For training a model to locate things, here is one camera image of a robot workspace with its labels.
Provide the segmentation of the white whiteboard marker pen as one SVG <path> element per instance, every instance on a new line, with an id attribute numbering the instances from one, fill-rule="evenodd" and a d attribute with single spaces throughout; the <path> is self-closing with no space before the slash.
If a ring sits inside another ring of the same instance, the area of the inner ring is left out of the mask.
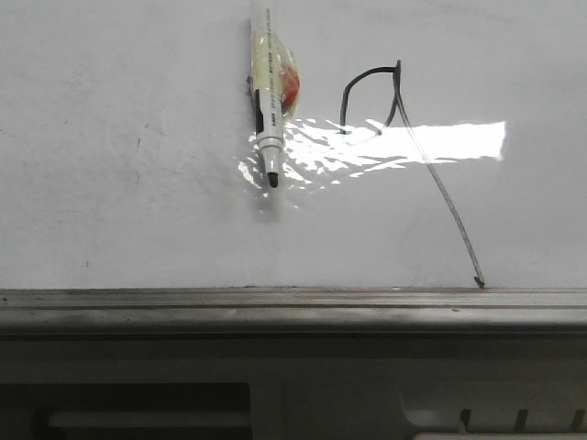
<path id="1" fill-rule="evenodd" d="M 256 145 L 271 188 L 277 188 L 284 147 L 282 73 L 279 40 L 273 32 L 271 2 L 252 1 L 251 95 L 255 110 Z"/>

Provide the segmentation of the grey metal whiteboard frame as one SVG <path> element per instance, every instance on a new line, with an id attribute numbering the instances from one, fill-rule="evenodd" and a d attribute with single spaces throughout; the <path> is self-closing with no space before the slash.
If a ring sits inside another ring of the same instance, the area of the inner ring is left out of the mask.
<path id="1" fill-rule="evenodd" d="M 4 289 L 4 338 L 583 333 L 583 288 Z"/>

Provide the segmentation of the grey plastic bin below board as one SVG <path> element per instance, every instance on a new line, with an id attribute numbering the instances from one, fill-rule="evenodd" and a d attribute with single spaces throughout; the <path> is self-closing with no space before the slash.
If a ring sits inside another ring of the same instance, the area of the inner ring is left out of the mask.
<path id="1" fill-rule="evenodd" d="M 582 337 L 13 339 L 4 439 L 586 435 Z"/>

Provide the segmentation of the red magnet taped to marker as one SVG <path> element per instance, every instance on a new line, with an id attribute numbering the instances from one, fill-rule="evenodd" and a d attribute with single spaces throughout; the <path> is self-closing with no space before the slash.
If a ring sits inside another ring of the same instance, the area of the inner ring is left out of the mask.
<path id="1" fill-rule="evenodd" d="M 255 72 L 261 61 L 260 44 L 263 41 L 261 33 L 251 33 L 251 71 L 248 78 L 249 90 L 253 94 L 255 87 L 254 81 L 258 74 Z M 282 116 L 285 121 L 294 117 L 295 110 L 299 99 L 300 78 L 299 70 L 292 51 L 286 47 L 278 37 L 274 36 L 272 44 L 275 47 L 275 55 L 278 71 L 281 78 L 279 95 L 282 105 Z"/>

